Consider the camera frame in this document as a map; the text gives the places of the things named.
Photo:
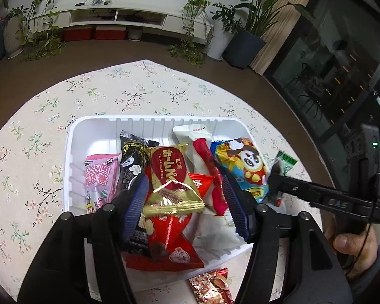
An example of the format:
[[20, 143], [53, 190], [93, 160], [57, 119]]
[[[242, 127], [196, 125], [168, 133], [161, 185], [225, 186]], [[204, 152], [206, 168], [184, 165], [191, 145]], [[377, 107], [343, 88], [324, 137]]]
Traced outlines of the person's right hand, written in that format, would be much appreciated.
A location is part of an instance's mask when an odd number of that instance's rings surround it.
[[322, 226], [327, 241], [335, 253], [353, 256], [356, 260], [352, 268], [345, 270], [345, 275], [353, 279], [368, 270], [377, 259], [377, 233], [373, 225], [359, 235], [351, 233], [336, 234], [335, 217], [331, 213], [322, 214]]

